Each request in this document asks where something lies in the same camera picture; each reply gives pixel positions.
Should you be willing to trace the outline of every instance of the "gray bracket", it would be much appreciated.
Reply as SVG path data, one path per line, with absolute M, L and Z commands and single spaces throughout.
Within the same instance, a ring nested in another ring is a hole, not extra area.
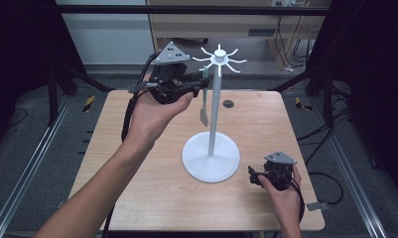
M 155 65 L 164 65 L 191 60 L 190 55 L 185 54 L 173 42 L 169 42 L 155 58 Z
M 326 202 L 313 202 L 307 204 L 308 210 L 309 211 L 314 211 L 314 210 L 327 210 L 330 208 L 329 204 Z
M 278 151 L 276 153 L 264 156 L 264 159 L 277 164 L 296 165 L 298 162 L 290 158 L 285 153 Z

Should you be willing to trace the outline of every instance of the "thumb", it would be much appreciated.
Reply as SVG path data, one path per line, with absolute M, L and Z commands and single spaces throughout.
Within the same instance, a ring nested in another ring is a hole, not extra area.
M 258 179 L 260 180 L 261 184 L 263 184 L 264 188 L 267 190 L 267 192 L 269 192 L 270 194 L 272 194 L 275 190 L 277 190 L 271 181 L 269 181 L 267 178 L 265 178 L 264 176 L 258 176 Z
M 186 93 L 176 102 L 168 104 L 168 109 L 171 110 L 175 115 L 177 115 L 189 107 L 190 103 L 193 100 L 193 97 L 194 95 L 192 92 Z

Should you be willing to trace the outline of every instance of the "wrist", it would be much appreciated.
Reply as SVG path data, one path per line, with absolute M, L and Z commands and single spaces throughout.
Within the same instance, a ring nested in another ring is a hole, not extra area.
M 294 221 L 281 222 L 281 230 L 282 230 L 282 236 L 285 238 L 288 238 L 288 237 L 300 238 L 300 237 L 302 237 L 301 227 L 300 227 L 299 222 L 294 222 Z

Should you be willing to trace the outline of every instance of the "finger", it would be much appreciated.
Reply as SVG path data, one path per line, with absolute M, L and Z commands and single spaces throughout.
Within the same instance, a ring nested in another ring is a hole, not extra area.
M 273 186 L 272 182 L 269 181 L 264 176 L 258 176 L 258 179 L 260 180 L 264 188 L 267 190 L 267 192 L 269 192 L 269 194 L 273 194 L 273 192 L 277 190 L 276 187 Z
M 149 81 L 151 73 L 146 73 L 145 76 L 143 77 L 143 81 Z
M 193 93 L 189 92 L 180 97 L 176 102 L 167 104 L 166 106 L 168 107 L 167 109 L 169 113 L 176 116 L 177 114 L 186 110 L 189 107 L 190 103 L 192 102 L 193 97 L 194 97 Z
M 297 185 L 301 185 L 301 175 L 298 171 L 298 167 L 296 165 L 292 165 L 292 172 L 294 173 L 294 180 L 297 182 Z

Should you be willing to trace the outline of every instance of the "wooden table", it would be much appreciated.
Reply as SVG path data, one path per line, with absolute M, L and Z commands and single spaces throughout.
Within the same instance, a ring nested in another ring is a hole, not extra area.
M 185 142 L 208 131 L 199 120 L 202 93 L 178 115 L 155 144 L 139 172 L 118 199 L 110 230 L 149 231 L 260 231 L 278 230 L 279 224 L 266 191 L 251 184 L 248 166 L 263 172 L 264 155 L 283 151 L 298 161 L 305 203 L 316 202 L 313 186 L 295 138 L 282 97 L 270 91 L 224 91 L 217 131 L 238 146 L 237 172 L 220 183 L 204 183 L 186 171 L 181 153 Z M 92 135 L 70 196 L 78 191 L 112 156 L 121 143 L 120 133 L 131 94 L 111 91 Z M 211 91 L 207 102 L 211 102 Z M 210 118 L 210 105 L 207 115 Z M 306 207 L 303 230 L 325 226 L 319 210 Z

